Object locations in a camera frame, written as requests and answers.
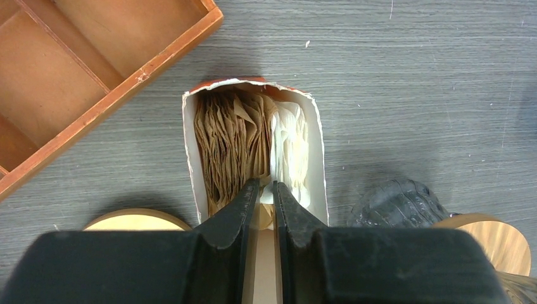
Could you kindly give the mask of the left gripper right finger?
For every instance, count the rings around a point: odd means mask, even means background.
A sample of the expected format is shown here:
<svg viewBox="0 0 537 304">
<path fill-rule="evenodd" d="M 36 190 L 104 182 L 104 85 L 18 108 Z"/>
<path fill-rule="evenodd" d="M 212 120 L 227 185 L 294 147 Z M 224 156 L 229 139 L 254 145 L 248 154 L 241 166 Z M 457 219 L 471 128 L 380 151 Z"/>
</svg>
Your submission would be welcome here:
<svg viewBox="0 0 537 304">
<path fill-rule="evenodd" d="M 508 303 L 466 232 L 328 227 L 272 187 L 279 303 Z"/>
</svg>

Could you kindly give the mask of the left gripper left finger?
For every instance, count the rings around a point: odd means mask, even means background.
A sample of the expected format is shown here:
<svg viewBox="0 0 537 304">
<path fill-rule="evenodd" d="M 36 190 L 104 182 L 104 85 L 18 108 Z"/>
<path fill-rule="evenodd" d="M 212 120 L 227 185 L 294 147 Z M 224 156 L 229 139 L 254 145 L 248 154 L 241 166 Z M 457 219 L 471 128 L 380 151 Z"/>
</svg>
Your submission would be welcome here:
<svg viewBox="0 0 537 304">
<path fill-rule="evenodd" d="M 251 303 L 260 181 L 191 231 L 59 231 L 38 237 L 2 303 Z"/>
</svg>

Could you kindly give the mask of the orange coffee filter box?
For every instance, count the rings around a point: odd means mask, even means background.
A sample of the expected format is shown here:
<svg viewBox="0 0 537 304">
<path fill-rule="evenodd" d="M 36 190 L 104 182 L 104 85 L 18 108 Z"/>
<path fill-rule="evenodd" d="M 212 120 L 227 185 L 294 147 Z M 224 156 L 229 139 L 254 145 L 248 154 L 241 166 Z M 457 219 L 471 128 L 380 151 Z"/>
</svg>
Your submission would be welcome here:
<svg viewBox="0 0 537 304">
<path fill-rule="evenodd" d="M 262 77 L 205 82 L 185 92 L 182 96 L 184 142 L 198 222 L 202 223 L 207 220 L 210 212 L 202 175 L 202 160 L 194 135 L 195 111 L 201 103 L 202 93 L 224 92 L 231 89 L 259 92 L 277 101 L 296 103 L 303 110 L 308 127 L 308 170 L 305 185 L 310 192 L 310 204 L 306 206 L 306 209 L 321 222 L 328 224 L 325 147 L 319 109 L 315 99 L 309 93 L 268 82 Z M 247 268 L 247 282 L 244 288 L 246 294 L 243 296 L 243 303 L 277 303 L 281 293 L 277 289 L 276 278 L 274 207 L 273 205 L 259 206 L 256 211 L 260 224 L 255 229 L 256 236 L 253 242 L 255 264 Z"/>
</svg>

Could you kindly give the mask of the clear glass mug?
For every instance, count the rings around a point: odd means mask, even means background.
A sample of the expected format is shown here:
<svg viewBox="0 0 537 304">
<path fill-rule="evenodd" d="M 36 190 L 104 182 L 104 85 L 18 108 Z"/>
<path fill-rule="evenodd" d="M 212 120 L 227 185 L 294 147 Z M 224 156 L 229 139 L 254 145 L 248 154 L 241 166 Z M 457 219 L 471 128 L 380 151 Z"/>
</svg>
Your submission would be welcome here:
<svg viewBox="0 0 537 304">
<path fill-rule="evenodd" d="M 454 216 L 421 182 L 391 179 L 359 197 L 346 221 L 348 227 L 425 228 Z"/>
</svg>

